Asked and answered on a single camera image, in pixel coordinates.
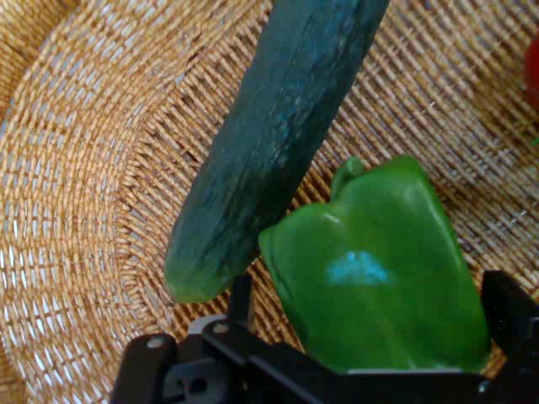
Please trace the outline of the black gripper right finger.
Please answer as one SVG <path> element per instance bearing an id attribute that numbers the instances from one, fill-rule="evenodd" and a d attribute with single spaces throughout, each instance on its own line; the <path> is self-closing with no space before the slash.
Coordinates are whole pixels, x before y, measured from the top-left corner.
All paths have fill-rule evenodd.
<path id="1" fill-rule="evenodd" d="M 481 302 L 491 338 L 506 357 L 489 381 L 538 380 L 538 304 L 504 271 L 483 274 Z"/>

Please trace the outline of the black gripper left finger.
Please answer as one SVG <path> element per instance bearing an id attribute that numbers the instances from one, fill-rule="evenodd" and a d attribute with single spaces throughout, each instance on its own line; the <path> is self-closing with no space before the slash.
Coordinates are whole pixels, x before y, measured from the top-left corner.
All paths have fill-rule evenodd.
<path id="1" fill-rule="evenodd" d="M 132 339 L 123 353 L 111 403 L 248 403 L 246 381 L 206 336 L 234 325 L 253 331 L 253 279 L 232 282 L 227 313 L 194 320 L 178 341 L 160 332 Z"/>

